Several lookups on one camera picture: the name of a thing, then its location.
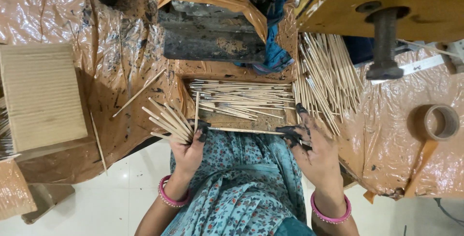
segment woman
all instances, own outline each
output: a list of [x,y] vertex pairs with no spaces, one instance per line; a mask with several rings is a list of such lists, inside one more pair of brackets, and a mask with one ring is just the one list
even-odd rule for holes
[[[277,128],[286,133],[283,140],[208,132],[209,124],[200,122],[191,145],[171,142],[172,175],[161,180],[136,236],[358,235],[338,149],[300,103],[297,112],[301,125]],[[298,139],[310,141],[312,150]],[[301,173],[316,186],[314,232],[306,225]]]

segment woman's left hand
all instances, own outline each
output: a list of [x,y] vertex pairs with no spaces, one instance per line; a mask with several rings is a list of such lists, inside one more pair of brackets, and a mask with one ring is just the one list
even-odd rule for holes
[[181,144],[173,141],[169,143],[174,154],[176,173],[190,178],[194,176],[203,159],[203,146],[206,142],[208,126],[211,124],[198,120],[198,128],[192,139],[192,144]]

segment workbench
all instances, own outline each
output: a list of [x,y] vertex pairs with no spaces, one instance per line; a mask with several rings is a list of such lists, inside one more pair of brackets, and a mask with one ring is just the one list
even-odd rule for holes
[[[157,0],[128,0],[126,7],[117,10],[105,7],[96,0],[1,1],[5,3],[1,7],[3,16],[0,17],[0,25],[4,25],[0,28],[1,43],[71,42],[73,45],[78,78],[88,108],[94,116],[108,166],[150,137],[149,133],[154,129],[163,132],[148,120],[148,115],[141,109],[142,106],[151,108],[148,97],[160,103],[173,99],[186,117],[193,117],[194,103],[182,78],[267,83],[290,83],[295,79],[292,66],[282,73],[258,76],[222,62],[167,60],[161,55],[160,48],[163,29],[154,23]],[[277,42],[294,59],[298,59],[297,31],[289,4],[285,7],[285,13],[285,19],[279,24]],[[406,55],[412,57],[406,57],[404,63],[431,55]],[[358,114],[353,112],[346,116],[343,124],[340,123],[341,136],[334,139],[340,146],[341,163],[365,188],[395,197],[397,188],[406,184],[418,146],[417,141],[404,134],[407,132],[406,125],[399,124],[406,122],[404,117],[407,118],[408,110],[414,106],[407,103],[409,100],[453,104],[458,114],[464,115],[464,81],[461,76],[450,78],[446,67],[443,67],[439,66],[431,73],[424,71],[419,76],[406,76],[399,85],[372,86],[364,80],[365,92]],[[166,73],[116,118],[112,118],[163,68],[167,68]],[[438,81],[440,85],[434,86],[427,79]],[[389,114],[391,111],[401,114]],[[203,116],[214,126],[266,131],[296,122],[292,110],[282,114],[285,118],[281,122],[275,121],[275,118],[262,118],[253,124],[221,115]],[[456,136],[461,141],[462,130]],[[440,153],[446,153],[448,161],[439,167],[429,167],[426,182],[419,188],[421,194],[464,197],[464,152],[459,148],[455,140],[438,148]],[[444,159],[439,157],[434,164],[438,165]],[[20,162],[19,166],[30,183],[75,184],[103,172],[96,144],[27,160]],[[446,179],[446,183],[437,182],[441,179]]]

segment woman's right hand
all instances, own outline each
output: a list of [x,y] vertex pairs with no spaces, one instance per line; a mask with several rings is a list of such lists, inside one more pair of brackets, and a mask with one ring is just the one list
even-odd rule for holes
[[[338,162],[338,148],[316,125],[308,111],[297,104],[297,113],[302,123],[296,126],[276,128],[276,132],[285,133],[284,140],[293,153],[298,166],[306,178],[324,194],[334,193],[343,196],[343,178]],[[305,150],[298,139],[310,142],[312,149]]]

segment metal bolt head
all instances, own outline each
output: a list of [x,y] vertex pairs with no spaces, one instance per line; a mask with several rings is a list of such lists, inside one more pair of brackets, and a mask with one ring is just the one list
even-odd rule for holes
[[295,3],[295,7],[298,7],[298,6],[300,5],[300,1],[301,1],[301,0],[295,0],[295,2],[294,2],[294,3]]

